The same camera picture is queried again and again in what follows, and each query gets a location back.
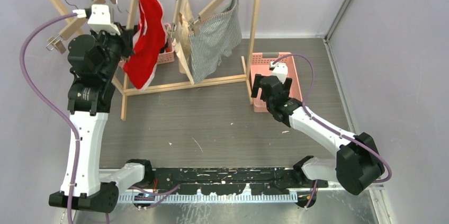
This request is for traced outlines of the red white underwear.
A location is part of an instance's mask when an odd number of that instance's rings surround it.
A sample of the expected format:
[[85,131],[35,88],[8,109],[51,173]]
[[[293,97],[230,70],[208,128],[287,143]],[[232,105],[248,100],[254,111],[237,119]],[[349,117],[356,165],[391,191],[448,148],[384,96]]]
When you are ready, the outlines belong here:
[[130,82],[140,91],[153,80],[160,50],[165,47],[167,32],[164,10],[159,0],[139,0],[138,31],[133,37],[134,54],[123,65]]

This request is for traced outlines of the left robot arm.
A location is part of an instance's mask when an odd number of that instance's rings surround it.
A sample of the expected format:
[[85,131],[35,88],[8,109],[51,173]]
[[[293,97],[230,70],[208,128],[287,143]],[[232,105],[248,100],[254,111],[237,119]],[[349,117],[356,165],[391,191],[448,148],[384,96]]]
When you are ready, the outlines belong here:
[[128,188],[146,189],[155,180],[151,162],[145,159],[129,159],[100,178],[103,132],[115,91],[112,79],[120,60],[133,53],[133,36],[134,30],[125,28],[119,34],[92,31],[69,43],[67,59],[74,80],[68,91],[68,111],[75,129],[63,183],[49,196],[52,207],[111,213]]

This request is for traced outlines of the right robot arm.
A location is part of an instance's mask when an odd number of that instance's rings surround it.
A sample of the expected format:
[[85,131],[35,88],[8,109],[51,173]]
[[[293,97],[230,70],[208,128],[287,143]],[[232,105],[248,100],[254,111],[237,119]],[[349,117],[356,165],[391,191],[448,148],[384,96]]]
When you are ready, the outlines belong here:
[[313,113],[303,102],[290,98],[292,79],[257,74],[252,96],[265,102],[273,118],[298,130],[325,147],[332,159],[308,157],[294,172],[295,183],[309,186],[314,180],[339,183],[352,195],[359,195],[373,183],[383,183],[392,176],[386,160],[380,156],[372,136],[341,129]]

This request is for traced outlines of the beige underwear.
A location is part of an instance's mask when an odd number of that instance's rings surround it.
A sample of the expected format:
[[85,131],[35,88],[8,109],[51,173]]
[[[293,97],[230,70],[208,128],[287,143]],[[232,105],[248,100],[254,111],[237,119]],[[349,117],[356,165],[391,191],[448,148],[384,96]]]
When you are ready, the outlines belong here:
[[179,72],[188,77],[191,85],[194,84],[194,80],[188,63],[192,54],[188,25],[189,20],[192,18],[193,15],[188,0],[177,0],[173,15],[173,26],[175,27],[173,44],[178,58]]

